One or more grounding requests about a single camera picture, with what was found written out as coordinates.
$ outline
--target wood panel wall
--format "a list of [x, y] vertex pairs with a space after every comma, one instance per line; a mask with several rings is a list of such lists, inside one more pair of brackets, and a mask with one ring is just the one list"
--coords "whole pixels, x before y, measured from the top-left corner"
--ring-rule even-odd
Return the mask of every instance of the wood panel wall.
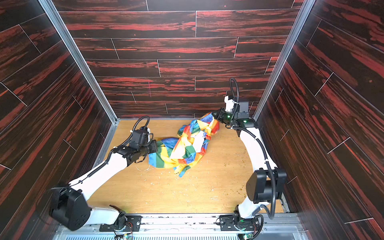
[[47, 190], [91, 169], [111, 122], [37, 0], [0, 2], [0, 81], [0, 239], [51, 239]]
[[312, 239], [384, 239], [383, 1], [317, 0], [259, 119]]
[[116, 115], [199, 117], [240, 82], [253, 113], [300, 0], [54, 0]]

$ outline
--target colorful cloth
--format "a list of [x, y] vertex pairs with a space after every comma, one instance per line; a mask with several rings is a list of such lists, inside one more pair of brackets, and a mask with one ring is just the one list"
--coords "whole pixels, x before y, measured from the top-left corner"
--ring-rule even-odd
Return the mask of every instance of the colorful cloth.
[[211, 113], [189, 125], [183, 125], [177, 135], [157, 141], [157, 152], [148, 155], [149, 164], [156, 168], [173, 168], [182, 177], [186, 170], [195, 166], [208, 146], [211, 135], [219, 129], [219, 122]]

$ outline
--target light wood surface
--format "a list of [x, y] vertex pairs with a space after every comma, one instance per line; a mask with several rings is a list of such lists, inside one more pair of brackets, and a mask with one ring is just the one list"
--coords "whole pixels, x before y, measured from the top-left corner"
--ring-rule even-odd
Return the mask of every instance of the light wood surface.
[[[121, 144], [134, 121], [120, 121], [109, 146]], [[177, 130], [190, 120], [151, 120], [148, 127], [156, 140], [177, 137]], [[88, 204], [116, 205], [127, 213], [230, 213], [246, 197], [245, 184], [252, 174], [246, 148], [236, 131], [223, 124], [212, 136], [200, 162], [182, 178], [173, 169], [131, 164], [101, 186]], [[276, 212], [283, 212], [280, 201]]]

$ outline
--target black mounting plate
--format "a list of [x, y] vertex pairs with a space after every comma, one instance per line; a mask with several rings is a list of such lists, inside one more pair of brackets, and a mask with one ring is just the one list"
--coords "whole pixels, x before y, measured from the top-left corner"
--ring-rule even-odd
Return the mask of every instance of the black mounting plate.
[[220, 215], [220, 229], [222, 231], [238, 231], [238, 229], [243, 231], [254, 231], [255, 228], [253, 227], [253, 224], [258, 227], [258, 221], [257, 219], [245, 219], [243, 224], [240, 224], [237, 226], [238, 229], [235, 227], [235, 216], [234, 215]]
[[[141, 225], [142, 217], [141, 216], [137, 216], [137, 215], [128, 215], [128, 214], [126, 214], [125, 216], [127, 218], [127, 223], [129, 222], [129, 223], [132, 224], [132, 231], [133, 232], [138, 232], [140, 230], [140, 225]], [[102, 224], [102, 225], [100, 225], [99, 232], [113, 232], [113, 229], [108, 224]], [[123, 230], [123, 232], [130, 232], [130, 228], [126, 227]]]

